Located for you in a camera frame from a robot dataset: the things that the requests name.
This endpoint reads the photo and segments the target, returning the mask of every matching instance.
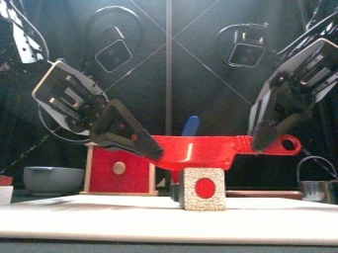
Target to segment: white block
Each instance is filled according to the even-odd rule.
[[[186,210],[226,210],[226,182],[222,169],[186,168],[179,176],[178,198]]]
[[[12,201],[13,186],[0,186],[0,205],[8,205]]]

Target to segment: speckled block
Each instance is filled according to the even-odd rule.
[[[191,211],[226,210],[224,171],[186,168],[179,174],[179,204]]]

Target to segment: red circle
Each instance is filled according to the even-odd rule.
[[[210,178],[200,178],[195,182],[195,194],[202,199],[210,199],[215,194],[215,183]]]

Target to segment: red box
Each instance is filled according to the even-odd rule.
[[[85,194],[156,195],[155,165],[123,150],[88,144]]]

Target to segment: gray bowl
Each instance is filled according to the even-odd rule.
[[[25,167],[24,184],[35,196],[61,196],[79,191],[84,170],[63,167]]]

